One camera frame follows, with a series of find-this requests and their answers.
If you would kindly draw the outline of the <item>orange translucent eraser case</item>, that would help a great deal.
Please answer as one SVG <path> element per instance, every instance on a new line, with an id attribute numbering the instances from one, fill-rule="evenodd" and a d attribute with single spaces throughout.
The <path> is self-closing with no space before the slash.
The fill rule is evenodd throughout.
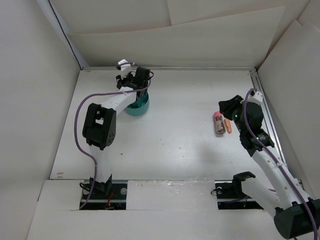
<path id="1" fill-rule="evenodd" d="M 225 129 L 227 131 L 228 134 L 232 133 L 232 125 L 231 125 L 231 121 L 227 118 L 224 119 L 224 125 L 225 125 Z"/>

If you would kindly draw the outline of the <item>pink capped pencil tube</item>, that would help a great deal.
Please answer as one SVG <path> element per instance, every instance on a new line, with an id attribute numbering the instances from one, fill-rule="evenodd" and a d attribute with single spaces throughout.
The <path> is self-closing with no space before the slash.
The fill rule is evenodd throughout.
<path id="1" fill-rule="evenodd" d="M 216 111 L 213 113 L 212 117 L 214 121 L 215 133 L 218 135 L 223 135 L 226 132 L 223 123 L 223 115 L 219 111 Z"/>

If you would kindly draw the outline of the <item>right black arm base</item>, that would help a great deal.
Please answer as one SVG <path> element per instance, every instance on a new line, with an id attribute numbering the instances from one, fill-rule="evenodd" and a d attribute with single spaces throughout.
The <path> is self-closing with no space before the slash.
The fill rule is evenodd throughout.
<path id="1" fill-rule="evenodd" d="M 241 183 L 256 176 L 245 171 L 233 176 L 232 180 L 215 180 L 211 195 L 216 196 L 219 210 L 262 210 L 263 208 L 251 197 L 244 194 Z"/>

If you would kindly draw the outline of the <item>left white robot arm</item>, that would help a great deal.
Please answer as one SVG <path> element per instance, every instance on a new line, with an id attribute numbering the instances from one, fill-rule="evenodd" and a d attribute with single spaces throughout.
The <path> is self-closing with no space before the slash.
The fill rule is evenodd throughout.
<path id="1" fill-rule="evenodd" d="M 117 91 L 86 96 L 76 110 L 73 127 L 76 147 L 93 162 L 93 174 L 89 179 L 89 187 L 94 187 L 95 194 L 103 199 L 111 194 L 112 173 L 110 170 L 103 171 L 101 168 L 107 165 L 107 159 L 102 152 L 110 147 L 116 138 L 117 116 L 121 112 L 140 116 L 148 110 L 148 88 L 154 76 L 150 69 L 142 66 L 132 70 L 131 62 L 121 62 L 116 68 L 119 71 L 115 77 Z M 84 150 L 78 138 L 78 118 L 84 103 L 93 97 L 108 99 L 102 103 L 90 103 L 87 107 L 81 134 L 90 150 Z"/>

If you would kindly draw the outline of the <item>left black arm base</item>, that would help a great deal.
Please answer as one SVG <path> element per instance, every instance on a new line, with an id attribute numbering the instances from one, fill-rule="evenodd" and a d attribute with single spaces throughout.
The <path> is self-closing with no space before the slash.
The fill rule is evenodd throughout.
<path id="1" fill-rule="evenodd" d="M 106 182 L 95 182 L 94 189 L 90 193 L 93 183 L 91 177 L 89 181 L 79 184 L 82 189 L 80 210 L 126 210 L 127 208 L 127 180 L 112 180 L 110 176 Z"/>

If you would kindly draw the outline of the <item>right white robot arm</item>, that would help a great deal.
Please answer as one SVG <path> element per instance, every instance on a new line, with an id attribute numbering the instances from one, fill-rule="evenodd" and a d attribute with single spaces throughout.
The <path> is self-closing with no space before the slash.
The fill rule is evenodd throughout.
<path id="1" fill-rule="evenodd" d="M 253 199 L 268 212 L 284 239 L 296 239 L 312 233 L 316 240 L 319 237 L 320 201 L 313 199 L 281 162 L 274 142 L 262 128 L 262 101 L 262 94 L 256 92 L 245 98 L 236 95 L 230 100 L 220 101 L 218 105 L 223 117 L 235 123 L 241 145 L 262 169 L 273 189 L 246 171 L 234 175 L 221 192 L 234 195 L 235 203 Z"/>

